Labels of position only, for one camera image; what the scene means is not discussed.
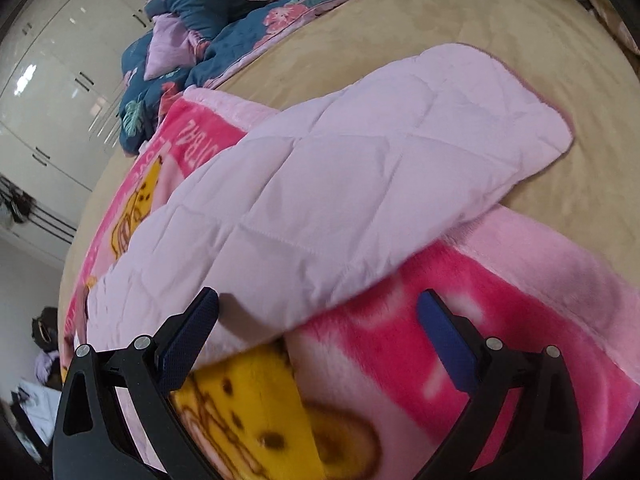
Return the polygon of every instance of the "green leaf print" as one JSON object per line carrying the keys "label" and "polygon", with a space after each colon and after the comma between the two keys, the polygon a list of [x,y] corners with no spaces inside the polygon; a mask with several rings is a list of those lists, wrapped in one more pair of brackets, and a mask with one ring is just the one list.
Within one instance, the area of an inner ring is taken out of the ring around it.
{"label": "green leaf print", "polygon": [[122,118],[122,127],[127,137],[135,137],[142,129],[142,112],[144,105],[137,101],[130,101],[124,107],[124,117]]}
{"label": "green leaf print", "polygon": [[168,74],[161,75],[158,79],[168,79],[176,75],[178,72],[180,72],[180,69],[176,68],[173,72],[169,72]]}

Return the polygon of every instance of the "white wardrobe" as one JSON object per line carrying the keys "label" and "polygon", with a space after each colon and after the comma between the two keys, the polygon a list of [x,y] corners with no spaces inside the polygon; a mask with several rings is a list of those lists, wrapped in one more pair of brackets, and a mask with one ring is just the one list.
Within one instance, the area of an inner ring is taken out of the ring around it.
{"label": "white wardrobe", "polygon": [[30,0],[0,43],[0,174],[69,226],[118,143],[120,57],[152,27],[145,2]]}

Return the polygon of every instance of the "black bag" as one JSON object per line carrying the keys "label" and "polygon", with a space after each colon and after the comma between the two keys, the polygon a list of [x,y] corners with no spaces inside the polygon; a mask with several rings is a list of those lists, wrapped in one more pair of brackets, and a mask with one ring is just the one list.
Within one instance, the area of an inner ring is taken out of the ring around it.
{"label": "black bag", "polygon": [[39,317],[31,321],[31,337],[46,353],[58,349],[58,310],[46,306]]}

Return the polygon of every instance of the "white wall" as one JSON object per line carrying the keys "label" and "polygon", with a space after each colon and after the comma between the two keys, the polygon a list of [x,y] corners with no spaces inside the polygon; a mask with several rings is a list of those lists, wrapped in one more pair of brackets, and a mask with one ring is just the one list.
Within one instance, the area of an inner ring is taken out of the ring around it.
{"label": "white wall", "polygon": [[62,273],[0,239],[0,397],[11,398],[20,378],[35,381],[40,349],[31,339],[31,319],[44,306],[58,306]]}

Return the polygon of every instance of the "beige bedsheet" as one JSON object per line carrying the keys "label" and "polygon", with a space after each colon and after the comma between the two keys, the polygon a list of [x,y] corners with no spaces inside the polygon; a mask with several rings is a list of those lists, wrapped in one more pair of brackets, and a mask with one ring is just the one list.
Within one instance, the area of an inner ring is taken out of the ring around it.
{"label": "beige bedsheet", "polygon": [[[600,254],[640,285],[640,81],[613,39],[573,0],[351,0],[221,89],[287,108],[452,41],[502,60],[574,128],[569,154],[520,184],[504,204]],[[114,155],[87,205],[66,261],[61,316],[129,166],[122,153]]]}

